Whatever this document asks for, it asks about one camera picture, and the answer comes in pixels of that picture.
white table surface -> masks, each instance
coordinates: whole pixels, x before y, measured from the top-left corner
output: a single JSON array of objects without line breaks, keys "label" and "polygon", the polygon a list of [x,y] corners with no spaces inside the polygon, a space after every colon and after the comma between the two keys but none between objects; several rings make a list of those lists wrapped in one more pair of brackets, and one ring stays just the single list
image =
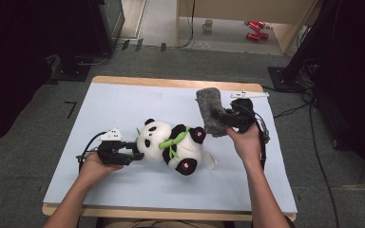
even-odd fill
[{"label": "white table surface", "polygon": [[[99,132],[118,127],[123,141],[134,142],[136,128],[147,119],[203,126],[196,88],[112,85],[92,83],[63,155],[59,160],[44,203],[60,203],[78,175],[76,156]],[[223,107],[230,107],[232,91],[221,91]],[[297,207],[287,180],[279,138],[267,98],[252,99],[254,109],[265,120],[271,141],[266,145],[265,175],[284,213]],[[183,176],[165,162],[134,161],[113,172],[87,194],[84,206],[144,209],[183,209],[250,212],[251,202],[244,168],[228,136],[207,135],[203,150],[214,155],[218,166],[210,170],[201,163],[194,174]]]}]

stuffed panda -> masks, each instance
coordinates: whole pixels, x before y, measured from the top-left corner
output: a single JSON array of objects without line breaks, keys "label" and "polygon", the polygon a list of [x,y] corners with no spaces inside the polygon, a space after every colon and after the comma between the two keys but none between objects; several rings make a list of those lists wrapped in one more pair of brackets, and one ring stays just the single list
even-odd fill
[{"label": "stuffed panda", "polygon": [[151,162],[161,160],[182,175],[195,172],[202,161],[202,143],[206,137],[203,128],[168,123],[149,119],[144,123],[136,141],[144,158]]}]

human hand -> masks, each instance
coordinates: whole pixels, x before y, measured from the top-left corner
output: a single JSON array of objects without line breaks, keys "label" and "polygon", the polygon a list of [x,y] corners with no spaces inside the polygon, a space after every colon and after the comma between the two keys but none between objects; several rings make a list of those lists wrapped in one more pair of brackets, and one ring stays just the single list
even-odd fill
[{"label": "human hand", "polygon": [[123,165],[119,164],[105,165],[102,163],[97,153],[92,153],[86,158],[75,183],[88,189],[109,173],[120,170],[123,167]]},{"label": "human hand", "polygon": [[233,127],[228,125],[225,129],[227,135],[233,140],[235,149],[244,163],[259,162],[259,130],[255,123],[253,123],[244,133],[236,132]]}]

wrist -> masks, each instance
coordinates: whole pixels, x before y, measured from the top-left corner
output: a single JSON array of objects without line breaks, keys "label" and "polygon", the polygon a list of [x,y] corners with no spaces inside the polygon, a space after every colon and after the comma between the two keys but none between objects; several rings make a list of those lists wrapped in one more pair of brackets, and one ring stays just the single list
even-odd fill
[{"label": "wrist", "polygon": [[260,165],[260,160],[247,160],[242,161],[247,173],[253,173],[256,171],[262,171],[262,166]]},{"label": "wrist", "polygon": [[88,192],[88,190],[90,190],[92,186],[93,184],[87,183],[86,181],[78,177],[76,181],[73,183],[72,188],[78,192],[86,193]]}]

red object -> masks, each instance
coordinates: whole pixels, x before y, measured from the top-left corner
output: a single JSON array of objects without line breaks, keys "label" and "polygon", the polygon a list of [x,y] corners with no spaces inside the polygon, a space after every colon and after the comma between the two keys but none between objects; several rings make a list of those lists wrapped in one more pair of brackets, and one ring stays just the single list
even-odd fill
[{"label": "red object", "polygon": [[249,40],[255,40],[255,41],[258,41],[260,39],[259,35],[253,34],[253,33],[250,33],[250,32],[248,32],[245,37]]},{"label": "red object", "polygon": [[255,31],[259,31],[260,30],[260,26],[256,22],[249,22],[248,23],[248,26],[251,29],[255,30]]},{"label": "red object", "polygon": [[265,27],[265,23],[264,22],[256,22],[257,25],[259,25],[259,27],[264,28]]},{"label": "red object", "polygon": [[259,38],[261,39],[268,39],[269,37],[269,33],[266,33],[266,32],[258,32],[257,35],[259,36]]}]

